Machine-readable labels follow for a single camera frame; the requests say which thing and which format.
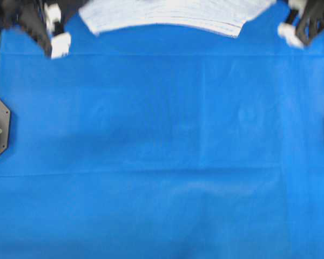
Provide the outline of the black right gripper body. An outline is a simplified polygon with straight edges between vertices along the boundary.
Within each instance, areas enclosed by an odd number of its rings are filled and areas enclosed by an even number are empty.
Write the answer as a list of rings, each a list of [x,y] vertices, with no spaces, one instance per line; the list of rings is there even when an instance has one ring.
[[[324,31],[324,1],[285,1],[289,14],[278,35],[291,47],[303,49]]]

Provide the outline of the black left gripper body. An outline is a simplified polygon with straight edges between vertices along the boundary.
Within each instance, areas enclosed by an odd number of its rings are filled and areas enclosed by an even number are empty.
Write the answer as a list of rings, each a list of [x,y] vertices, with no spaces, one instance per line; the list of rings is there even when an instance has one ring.
[[[71,1],[5,1],[5,27],[19,26],[50,59],[69,54],[64,26],[71,15]]]

